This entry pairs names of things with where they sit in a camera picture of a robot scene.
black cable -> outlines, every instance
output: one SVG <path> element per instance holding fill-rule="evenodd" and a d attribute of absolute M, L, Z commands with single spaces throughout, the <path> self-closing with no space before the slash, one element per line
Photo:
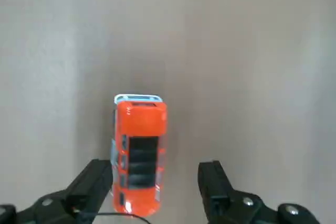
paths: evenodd
<path fill-rule="evenodd" d="M 84 215 L 84 216 L 89 216 L 89 217 L 96 217 L 98 215 L 100 216 L 130 216 L 130 217 L 135 217 L 139 220 L 142 220 L 143 222 L 147 224 L 151 224 L 148 220 L 146 220 L 145 218 L 139 215 L 128 214 L 126 212 L 99 212 L 97 214 L 94 212 L 80 212 L 79 214 Z"/>

toy car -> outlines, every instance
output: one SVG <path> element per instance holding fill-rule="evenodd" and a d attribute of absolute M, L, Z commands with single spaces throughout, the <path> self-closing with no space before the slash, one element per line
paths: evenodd
<path fill-rule="evenodd" d="M 157 95 L 119 94 L 114 102 L 113 206 L 149 216 L 160 207 L 166 105 Z"/>

gray wall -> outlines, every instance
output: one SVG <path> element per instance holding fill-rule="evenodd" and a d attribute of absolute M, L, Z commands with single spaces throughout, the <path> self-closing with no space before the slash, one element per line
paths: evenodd
<path fill-rule="evenodd" d="M 154 223 L 206 223 L 197 166 L 216 158 L 237 189 L 335 223 L 335 0 L 0 6 L 1 202 L 28 207 L 108 158 L 113 96 L 132 91 L 169 106 Z"/>

metal screw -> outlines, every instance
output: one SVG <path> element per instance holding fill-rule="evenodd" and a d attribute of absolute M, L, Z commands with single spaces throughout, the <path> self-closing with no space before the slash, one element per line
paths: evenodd
<path fill-rule="evenodd" d="M 52 199 L 45 199 L 43 202 L 42 202 L 42 205 L 43 206 L 49 206 L 51 203 L 53 203 L 53 200 Z"/>
<path fill-rule="evenodd" d="M 6 209 L 3 207 L 0 207 L 0 215 L 4 214 L 6 212 Z"/>
<path fill-rule="evenodd" d="M 249 207 L 253 206 L 253 204 L 254 204 L 253 200 L 251 200 L 250 198 L 247 198 L 247 197 L 243 199 L 243 202 L 244 202 L 244 204 L 248 205 Z"/>
<path fill-rule="evenodd" d="M 299 210 L 294 207 L 294 206 L 291 206 L 291 205 L 287 205 L 286 206 L 286 210 L 287 212 L 289 212 L 291 215 L 298 215 L 299 214 Z"/>

